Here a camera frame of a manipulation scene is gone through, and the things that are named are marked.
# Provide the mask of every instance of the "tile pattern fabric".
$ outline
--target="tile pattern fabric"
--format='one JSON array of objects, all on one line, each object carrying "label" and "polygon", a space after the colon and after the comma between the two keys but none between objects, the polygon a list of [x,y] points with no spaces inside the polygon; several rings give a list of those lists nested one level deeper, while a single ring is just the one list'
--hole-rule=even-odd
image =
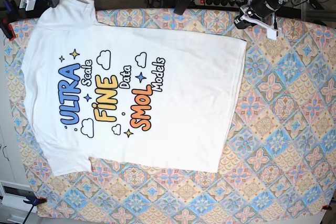
[{"label": "tile pattern fabric", "polygon": [[54,177],[25,116],[21,62],[36,19],[13,24],[5,65],[13,122],[41,217],[103,223],[257,223],[315,215],[336,189],[336,32],[278,19],[278,39],[237,30],[234,13],[171,9],[97,12],[112,26],[190,30],[248,42],[218,173],[91,159],[91,173]]}]

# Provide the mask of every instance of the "sparkle star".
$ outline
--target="sparkle star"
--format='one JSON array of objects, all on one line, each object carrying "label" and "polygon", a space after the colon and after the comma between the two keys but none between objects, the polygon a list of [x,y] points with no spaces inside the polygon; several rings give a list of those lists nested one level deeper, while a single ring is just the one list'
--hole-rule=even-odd
[{"label": "sparkle star", "polygon": [[89,97],[89,94],[87,94],[86,97],[84,98],[86,99],[87,102],[91,99],[91,97]]},{"label": "sparkle star", "polygon": [[132,132],[130,132],[130,129],[128,129],[128,131],[126,131],[126,132],[124,132],[124,133],[127,135],[127,137],[130,137],[130,135],[133,134]]},{"label": "sparkle star", "polygon": [[77,56],[77,55],[80,55],[80,54],[78,54],[78,53],[76,52],[76,50],[74,49],[74,52],[73,52],[73,53],[71,53],[70,55],[72,55],[72,56],[73,56],[73,58],[75,59],[75,58],[76,58],[76,56]]},{"label": "sparkle star", "polygon": [[141,81],[142,81],[143,79],[147,79],[146,77],[144,77],[144,76],[142,75],[142,72],[140,72],[140,74],[139,74],[138,76],[136,76],[136,77],[139,79],[140,83],[141,83]]}]

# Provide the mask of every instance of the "printed graphic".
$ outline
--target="printed graphic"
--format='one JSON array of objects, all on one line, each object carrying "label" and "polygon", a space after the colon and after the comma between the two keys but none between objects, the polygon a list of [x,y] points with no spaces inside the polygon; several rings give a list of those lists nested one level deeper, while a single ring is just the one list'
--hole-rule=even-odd
[{"label": "printed graphic", "polygon": [[121,125],[120,124],[117,124],[116,126],[113,126],[112,127],[112,131],[114,133],[114,135],[120,135],[121,133]]},{"label": "printed graphic", "polygon": [[92,60],[86,60],[85,65],[80,66],[84,69],[84,78],[80,81],[84,86],[91,86]]},{"label": "printed graphic", "polygon": [[78,54],[78,53],[76,52],[76,50],[74,49],[74,51],[73,51],[72,53],[70,53],[70,55],[72,55],[73,58],[74,58],[74,60],[75,60],[76,56],[78,56],[78,55],[80,55],[80,54]]},{"label": "printed graphic", "polygon": [[111,52],[110,50],[101,51],[100,55],[97,57],[98,65],[105,70],[109,70],[111,66]]},{"label": "printed graphic", "polygon": [[111,76],[111,78],[104,78],[101,81],[99,75],[96,75],[96,86],[95,89],[96,94],[101,94],[100,97],[96,99],[97,103],[93,103],[93,113],[95,114],[95,119],[97,121],[104,122],[115,122],[117,118],[115,116],[108,116],[105,110],[116,110],[117,106],[115,104],[118,103],[118,100],[114,97],[117,95],[117,91],[115,90],[118,87],[118,80],[116,76]]},{"label": "printed graphic", "polygon": [[121,89],[129,89],[130,81],[131,81],[131,66],[124,66],[124,71],[120,72],[122,75],[122,82],[119,83],[119,88]]},{"label": "printed graphic", "polygon": [[87,102],[89,102],[89,100],[91,99],[91,97],[89,97],[89,94],[86,95],[86,97],[84,97],[86,99]]},{"label": "printed graphic", "polygon": [[142,75],[142,72],[140,72],[140,74],[138,76],[136,76],[136,78],[139,79],[140,83],[143,79],[147,79],[145,76]]},{"label": "printed graphic", "polygon": [[124,134],[126,134],[126,135],[127,135],[127,138],[129,138],[129,137],[130,137],[130,135],[133,135],[133,133],[132,133],[132,132],[130,132],[130,129],[128,129],[128,131],[124,132]]},{"label": "printed graphic", "polygon": [[130,124],[132,128],[141,127],[143,131],[147,131],[151,128],[151,122],[149,121],[151,116],[146,115],[146,110],[152,109],[149,105],[151,103],[149,96],[153,94],[152,86],[147,85],[146,90],[133,89],[132,94],[136,94],[134,98],[136,105],[131,106],[131,110],[133,110],[134,113],[131,115],[132,119]]},{"label": "printed graphic", "polygon": [[[76,57],[80,54],[77,53],[74,49],[70,55],[76,59]],[[65,60],[63,56],[61,56],[59,59],[61,62]],[[145,68],[147,53],[140,53],[135,57],[135,61],[137,62],[137,66]],[[96,62],[104,70],[111,70],[111,51],[100,51],[99,56],[96,58]],[[99,124],[100,122],[113,123],[117,121],[117,115],[126,115],[126,113],[123,112],[124,108],[122,111],[117,110],[118,88],[131,89],[129,94],[134,95],[134,103],[128,105],[128,108],[131,109],[131,113],[128,113],[128,116],[130,115],[129,123],[127,123],[127,125],[106,124],[106,126],[112,130],[114,135],[121,135],[121,128],[129,128],[126,132],[123,132],[127,135],[127,138],[134,134],[130,131],[130,129],[140,128],[141,131],[148,131],[152,126],[150,116],[152,109],[151,96],[153,93],[155,93],[154,91],[162,92],[165,59],[157,57],[153,62],[151,62],[151,65],[154,66],[153,71],[151,71],[151,79],[154,77],[153,81],[151,81],[149,85],[146,85],[146,83],[141,84],[140,86],[142,86],[142,88],[138,89],[131,89],[131,65],[123,66],[119,77],[122,78],[121,82],[118,82],[117,76],[111,73],[109,73],[107,76],[105,74],[97,74],[93,76],[92,69],[97,67],[97,65],[92,60],[85,60],[85,63],[82,65],[75,63],[60,68],[58,72],[62,77],[58,83],[58,97],[60,102],[59,113],[62,116],[61,122],[65,125],[71,125],[77,124],[81,121],[82,127],[80,128],[80,132],[89,138],[93,138],[94,120],[99,122]],[[140,73],[138,72],[138,74],[139,75],[134,76],[139,80],[140,83],[142,83],[144,79],[148,78],[147,74],[147,77],[145,77],[142,71]],[[90,102],[90,105],[93,108],[94,117],[87,119],[79,118],[79,98],[82,97],[86,100],[87,103],[89,103],[89,100],[91,100],[92,97],[90,97],[89,93],[87,93],[86,96],[84,96],[85,93],[81,94],[81,89],[78,88],[78,84],[80,83],[83,86],[90,87],[93,82],[96,84],[96,88],[94,89],[96,94],[94,96],[96,98],[93,102]]]},{"label": "printed graphic", "polygon": [[82,121],[82,128],[80,128],[80,132],[89,138],[93,138],[93,120],[91,118],[87,118]]},{"label": "printed graphic", "polygon": [[147,54],[145,52],[142,52],[141,54],[135,57],[135,61],[137,62],[136,64],[138,64],[138,66],[141,68],[146,67],[146,60],[147,60]]},{"label": "printed graphic", "polygon": [[80,77],[75,74],[75,71],[80,68],[80,64],[72,64],[58,70],[58,73],[65,78],[70,79],[60,80],[58,83],[58,99],[60,104],[65,104],[68,101],[68,105],[61,105],[59,107],[59,114],[71,119],[61,119],[62,124],[76,124],[79,122],[79,117],[76,112],[79,112],[79,97],[75,94],[80,94],[80,89],[77,88]]},{"label": "printed graphic", "polygon": [[151,83],[153,91],[162,92],[161,86],[163,85],[165,62],[163,58],[157,58],[156,62],[152,62],[152,65],[156,66],[156,70],[152,71],[152,74],[155,75],[155,81]]}]

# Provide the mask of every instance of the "cable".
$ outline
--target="cable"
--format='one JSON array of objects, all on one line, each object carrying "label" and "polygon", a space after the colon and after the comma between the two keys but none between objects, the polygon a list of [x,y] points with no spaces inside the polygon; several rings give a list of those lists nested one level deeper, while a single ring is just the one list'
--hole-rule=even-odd
[{"label": "cable", "polygon": [[26,221],[27,221],[27,219],[28,219],[28,217],[29,217],[31,211],[33,210],[33,208],[34,208],[34,205],[33,205],[33,206],[31,207],[31,209],[29,210],[29,212],[28,212],[28,214],[27,214],[25,220],[22,222],[22,224],[25,224],[25,223],[26,223]]},{"label": "cable", "polygon": [[293,1],[292,1],[292,4],[293,4],[293,6],[298,6],[298,5],[301,5],[301,4],[303,4],[303,3],[307,2],[307,1],[308,1],[308,0],[302,1],[301,3],[296,4],[296,5],[295,5],[295,4],[293,3]]}]

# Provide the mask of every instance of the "black cable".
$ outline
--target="black cable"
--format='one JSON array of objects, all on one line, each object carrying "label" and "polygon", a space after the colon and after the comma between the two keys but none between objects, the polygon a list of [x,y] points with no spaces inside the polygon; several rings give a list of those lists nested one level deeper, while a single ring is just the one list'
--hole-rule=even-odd
[{"label": "black cable", "polygon": [[277,17],[274,13],[274,29],[278,29]]},{"label": "black cable", "polygon": [[28,219],[28,217],[29,217],[31,211],[33,210],[33,208],[34,208],[34,205],[33,205],[32,208],[29,210],[29,212],[28,212],[28,214],[27,214],[25,220],[22,222],[22,224],[25,224],[25,223],[26,223],[26,220]]},{"label": "black cable", "polygon": [[301,3],[296,4],[296,5],[292,2],[292,4],[293,4],[293,6],[298,6],[298,5],[301,5],[301,4],[303,4],[303,3],[307,2],[307,1],[308,1],[308,0],[302,1]]},{"label": "black cable", "polygon": [[3,148],[2,148],[2,154],[4,155],[4,157],[8,160],[9,162],[9,158],[5,156],[5,148],[7,147],[7,145],[5,145]]}]

